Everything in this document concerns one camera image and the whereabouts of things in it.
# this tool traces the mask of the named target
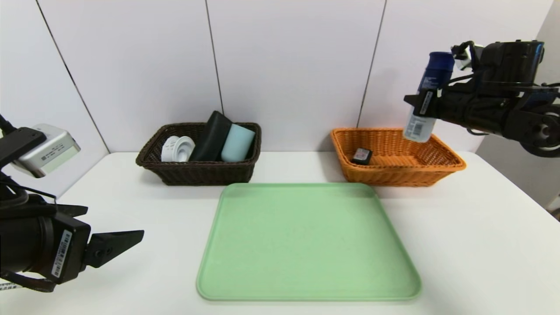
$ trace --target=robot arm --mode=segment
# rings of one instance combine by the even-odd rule
[[[518,141],[536,156],[560,157],[560,106],[553,105],[560,84],[534,83],[543,42],[496,42],[483,48],[467,41],[451,52],[461,70],[470,67],[473,73],[439,90],[406,95],[414,115]],[[470,80],[450,85],[465,79]]]
[[[14,128],[0,115],[0,278],[25,288],[52,292],[57,284],[75,279],[86,266],[94,268],[138,244],[143,230],[91,234],[75,219],[87,207],[47,203],[39,194],[53,195],[17,184],[1,172],[9,163],[42,177],[79,147],[62,129],[38,125]],[[27,191],[38,194],[27,194]],[[33,279],[18,272],[35,272]]]

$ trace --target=bottle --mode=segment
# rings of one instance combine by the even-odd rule
[[[418,91],[420,91],[420,89],[441,88],[443,84],[451,79],[454,64],[455,60],[451,53],[430,53],[430,61],[428,62],[424,76],[422,76]],[[426,142],[430,139],[435,124],[435,118],[415,116],[413,107],[408,114],[408,124],[403,131],[403,136],[411,141]]]

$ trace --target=light green plastic tray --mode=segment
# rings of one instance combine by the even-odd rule
[[[421,282],[364,184],[233,184],[198,272],[208,300],[406,300]]]

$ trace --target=small black box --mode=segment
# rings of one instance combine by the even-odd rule
[[[354,153],[354,157],[352,158],[352,163],[360,164],[360,165],[368,165],[370,163],[372,154],[373,151],[360,147],[358,148],[358,150],[356,150],[356,153]]]

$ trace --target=wicker basket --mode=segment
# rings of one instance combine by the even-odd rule
[[[330,134],[344,177],[375,186],[431,186],[466,168],[436,136],[426,143],[406,140],[402,129],[340,128]],[[373,151],[369,165],[350,162],[360,147]]]
[[[247,183],[253,175],[260,154],[260,126],[256,123],[237,123],[255,132],[247,159],[236,163],[192,161],[162,162],[161,148],[170,136],[189,136],[196,143],[206,123],[177,123],[161,127],[142,148],[136,164],[156,173],[170,186],[224,186]]]

